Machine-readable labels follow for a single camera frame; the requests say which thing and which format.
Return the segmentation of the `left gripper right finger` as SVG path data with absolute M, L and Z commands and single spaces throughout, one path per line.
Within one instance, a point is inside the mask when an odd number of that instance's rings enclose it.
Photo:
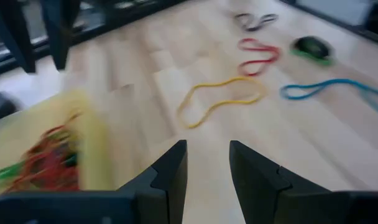
M 330 191 L 239 141 L 229 163 L 246 224 L 378 224 L 378 191 Z

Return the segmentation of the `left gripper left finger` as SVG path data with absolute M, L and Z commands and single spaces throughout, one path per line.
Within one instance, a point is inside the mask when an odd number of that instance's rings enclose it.
M 0 196 L 0 224 L 182 224 L 187 169 L 179 140 L 117 190 Z

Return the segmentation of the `yellow rubber band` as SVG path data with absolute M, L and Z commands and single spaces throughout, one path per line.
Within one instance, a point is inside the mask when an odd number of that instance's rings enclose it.
M 182 116 L 182 113 L 186 107 L 187 104 L 190 102 L 190 98 L 193 96 L 195 91 L 199 88 L 216 88 L 216 87 L 221 87 L 221 86 L 226 86 L 230 83 L 233 82 L 238 82 L 238 81 L 243 81 L 243 82 L 249 82 L 253 84 L 256 87 L 257 90 L 257 96 L 251 100 L 222 100 L 219 101 L 213 105 L 211 105 L 204 113 L 204 115 L 195 123 L 188 123 L 185 121 L 184 117 Z M 219 108 L 220 106 L 223 105 L 251 105 L 253 103 L 257 103 L 261 99 L 263 99 L 267 95 L 267 88 L 259 81 L 254 80 L 252 78 L 248 77 L 233 77 L 230 78 L 229 80 L 220 82 L 220 83 L 199 83 L 190 88 L 188 93 L 185 95 L 183 98 L 182 102 L 178 106 L 176 110 L 176 115 L 177 119 L 179 122 L 186 127 L 187 129 L 194 129 L 197 128 L 198 126 L 202 125 L 207 118 L 212 114 L 214 110 Z

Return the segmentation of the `red rubber band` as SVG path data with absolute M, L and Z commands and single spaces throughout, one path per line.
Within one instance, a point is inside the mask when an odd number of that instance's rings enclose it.
M 6 184 L 5 191 L 78 191 L 78 160 L 75 167 L 65 167 L 62 164 L 68 155 L 78 156 L 78 143 L 76 133 L 65 125 L 47 130 L 39 141 L 22 155 L 19 162 L 25 161 L 25 164 L 20 174 L 0 180 Z
M 238 70 L 248 77 L 259 76 L 266 71 L 269 65 L 275 63 L 280 58 L 280 49 L 278 47 L 262 44 L 257 39 L 241 39 L 237 43 L 237 47 L 242 51 L 270 53 L 270 57 L 267 59 L 248 60 L 239 64 Z M 249 72 L 246 67 L 253 64 L 260 64 L 260 68 L 256 72 Z

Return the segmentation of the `blue rubber band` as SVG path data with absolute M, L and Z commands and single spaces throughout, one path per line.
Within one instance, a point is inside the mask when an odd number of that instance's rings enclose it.
M 279 93 L 282 98 L 286 100 L 305 100 L 310 98 L 314 95 L 319 94 L 323 90 L 327 89 L 331 85 L 350 85 L 356 88 L 359 92 L 359 96 L 375 111 L 378 111 L 378 102 L 374 101 L 369 95 L 375 94 L 378 95 L 378 89 L 373 88 L 369 85 L 363 84 L 361 82 L 347 79 L 347 78 L 335 78 L 326 80 L 319 83 L 313 83 L 309 85 L 299 85 L 299 84 L 290 84 L 285 85 L 280 88 Z M 290 90 L 299 89 L 299 90 L 307 90 L 313 89 L 313 91 L 309 93 L 305 93 L 304 95 L 293 96 L 289 94 Z

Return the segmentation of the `green wide rubber band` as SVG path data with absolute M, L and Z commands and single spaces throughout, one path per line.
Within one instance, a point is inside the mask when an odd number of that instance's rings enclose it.
M 333 64 L 333 61 L 328 58 L 316 58 L 315 56 L 312 56 L 309 53 L 306 53 L 304 51 L 298 50 L 298 49 L 290 49 L 290 52 L 296 56 L 299 56 L 301 58 L 305 58 L 309 61 L 315 62 L 318 65 L 321 66 L 331 66 Z

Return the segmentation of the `black wide rubber band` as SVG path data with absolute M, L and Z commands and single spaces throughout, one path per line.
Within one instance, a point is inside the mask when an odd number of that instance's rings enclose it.
M 317 59 L 326 59 L 330 56 L 329 45 L 314 36 L 305 36 L 297 39 L 293 43 L 292 49 Z

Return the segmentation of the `dark grey rubber band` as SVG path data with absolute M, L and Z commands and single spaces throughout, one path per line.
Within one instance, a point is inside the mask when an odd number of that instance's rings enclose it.
M 255 32 L 262 29 L 267 24 L 275 22 L 279 16 L 277 14 L 264 14 L 256 17 L 251 13 L 236 14 L 234 17 L 237 25 L 246 32 Z

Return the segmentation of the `yellow plastic bin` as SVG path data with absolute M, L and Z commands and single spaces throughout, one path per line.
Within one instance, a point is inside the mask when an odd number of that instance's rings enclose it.
M 78 136 L 78 191 L 113 189 L 108 128 L 81 90 L 60 93 L 0 119 L 0 169 L 19 162 L 44 132 L 61 125 L 72 129 Z M 5 190 L 6 184 L 0 182 L 0 195 L 13 193 Z

